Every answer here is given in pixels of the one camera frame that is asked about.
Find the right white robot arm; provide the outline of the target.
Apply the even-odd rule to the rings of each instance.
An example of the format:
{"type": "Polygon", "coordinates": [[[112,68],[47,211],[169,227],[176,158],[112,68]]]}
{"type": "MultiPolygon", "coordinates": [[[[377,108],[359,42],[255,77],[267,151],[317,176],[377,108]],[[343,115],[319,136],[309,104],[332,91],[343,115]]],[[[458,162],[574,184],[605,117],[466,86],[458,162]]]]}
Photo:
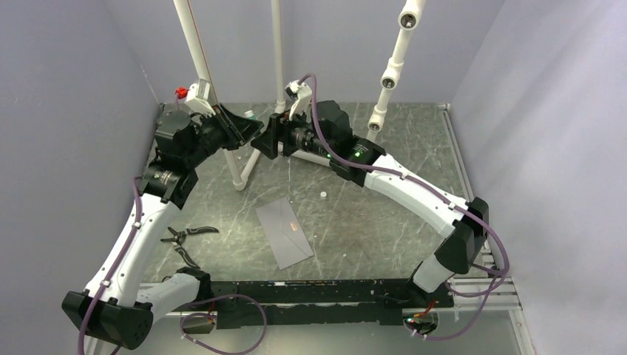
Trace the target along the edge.
{"type": "Polygon", "coordinates": [[[469,272],[487,238],[487,203],[448,194],[406,170],[382,147],[354,135],[337,102],[318,103],[316,111],[317,122],[306,114],[293,119],[287,113],[271,115],[251,145],[270,159],[298,150],[326,158],[339,177],[390,198],[432,226],[444,239],[419,263],[407,286],[412,304],[428,305],[449,278],[469,272]]]}

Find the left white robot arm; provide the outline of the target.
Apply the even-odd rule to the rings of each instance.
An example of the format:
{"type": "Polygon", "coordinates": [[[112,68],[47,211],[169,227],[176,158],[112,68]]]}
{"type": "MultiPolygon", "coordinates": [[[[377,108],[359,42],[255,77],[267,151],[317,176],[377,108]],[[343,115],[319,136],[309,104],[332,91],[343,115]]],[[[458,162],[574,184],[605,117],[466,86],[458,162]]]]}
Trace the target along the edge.
{"type": "Polygon", "coordinates": [[[197,184],[197,167],[216,152],[245,146],[263,127],[222,105],[209,113],[162,109],[155,124],[155,158],[132,183],[128,220],[95,276],[61,304],[78,329],[79,354],[87,337],[134,350],[169,312],[184,305],[201,311],[211,304],[211,277],[198,268],[182,267],[146,290],[140,283],[161,237],[197,184]]]}

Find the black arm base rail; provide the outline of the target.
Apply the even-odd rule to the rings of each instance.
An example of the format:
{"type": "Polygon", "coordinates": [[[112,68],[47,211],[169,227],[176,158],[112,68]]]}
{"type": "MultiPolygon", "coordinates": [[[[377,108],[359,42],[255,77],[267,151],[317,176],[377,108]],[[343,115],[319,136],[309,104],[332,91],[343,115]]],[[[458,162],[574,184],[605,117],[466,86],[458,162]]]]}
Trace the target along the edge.
{"type": "Polygon", "coordinates": [[[182,305],[176,310],[213,310],[220,330],[243,326],[376,323],[402,325],[411,311],[429,305],[450,308],[444,286],[431,294],[413,294],[405,279],[214,281],[208,305],[182,305]]]}

